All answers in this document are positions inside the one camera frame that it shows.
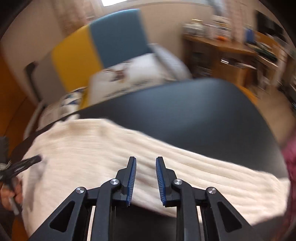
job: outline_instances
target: bed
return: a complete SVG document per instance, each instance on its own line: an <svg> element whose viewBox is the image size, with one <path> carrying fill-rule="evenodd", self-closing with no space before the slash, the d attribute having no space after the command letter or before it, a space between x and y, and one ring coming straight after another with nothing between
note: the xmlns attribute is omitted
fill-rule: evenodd
<svg viewBox="0 0 296 241"><path fill-rule="evenodd" d="M41 112L38 129L107 99L191 78L170 51L148 43L139 9L81 27L25 70L39 105L24 139Z"/></svg>
<svg viewBox="0 0 296 241"><path fill-rule="evenodd" d="M287 177L280 149L260 113L237 87L222 80L197 79L149 88L77 113L82 119L108 118L194 153L271 173L277 178ZM34 139L52 125L18 145L12 160L21 160ZM118 240L175 238L174 218L137 206L119 209L117 215L117 233L121 234ZM274 217L254 228L263 240L269 240L281 221L282 217Z"/></svg>

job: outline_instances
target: wooden desk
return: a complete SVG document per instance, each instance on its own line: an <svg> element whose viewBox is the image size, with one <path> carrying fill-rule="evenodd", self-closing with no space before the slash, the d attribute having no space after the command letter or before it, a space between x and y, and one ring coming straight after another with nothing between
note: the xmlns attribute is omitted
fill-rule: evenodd
<svg viewBox="0 0 296 241"><path fill-rule="evenodd" d="M184 34L183 38L191 42L210 45L221 52L257 56L257 53L253 51L251 48L249 48L248 46L242 43L235 42L235 41L227 42L227 41L220 41L220 40L212 40L212 39L207 39L203 37L191 36L189 34Z"/></svg>
<svg viewBox="0 0 296 241"><path fill-rule="evenodd" d="M227 42L220 40L212 40L203 37L195 37L189 34L183 34L184 40L184 63L189 70L194 74L194 65L192 63L193 45L195 43L204 44L214 49L211 55L212 64L212 77L228 80L234 84L245 86L246 70L226 65L221 63L223 53L232 53L248 56L251 58L256 57L258 54L248 46L239 42Z"/></svg>

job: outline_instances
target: cream cable knit fabric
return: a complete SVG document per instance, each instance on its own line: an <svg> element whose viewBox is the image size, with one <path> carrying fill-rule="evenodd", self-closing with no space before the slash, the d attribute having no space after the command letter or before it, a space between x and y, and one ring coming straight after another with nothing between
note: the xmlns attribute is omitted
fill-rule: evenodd
<svg viewBox="0 0 296 241"><path fill-rule="evenodd" d="M23 219L31 235L76 187L100 186L137 158L132 203L174 216L160 201L155 159L163 156L193 187L216 187L250 223L282 215L289 180L192 153L105 119L57 122L38 136L24 158L41 154L43 161L24 171Z"/></svg>

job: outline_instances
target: wooden cabinet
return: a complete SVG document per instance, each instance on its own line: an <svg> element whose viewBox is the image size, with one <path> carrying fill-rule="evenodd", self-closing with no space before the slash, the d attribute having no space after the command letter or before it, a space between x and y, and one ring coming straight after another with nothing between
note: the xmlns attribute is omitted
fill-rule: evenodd
<svg viewBox="0 0 296 241"><path fill-rule="evenodd" d="M0 136L9 138L9 153L22 142L35 105L21 90L0 52Z"/></svg>

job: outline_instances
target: wooden floor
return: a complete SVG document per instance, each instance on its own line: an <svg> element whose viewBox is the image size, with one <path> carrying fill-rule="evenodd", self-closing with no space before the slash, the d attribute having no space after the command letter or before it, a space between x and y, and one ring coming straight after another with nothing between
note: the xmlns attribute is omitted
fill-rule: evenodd
<svg viewBox="0 0 296 241"><path fill-rule="evenodd" d="M268 123L279 145L283 147L296 128L296 118L290 108L290 103L283 93L271 89L269 94L257 91L257 108Z"/></svg>

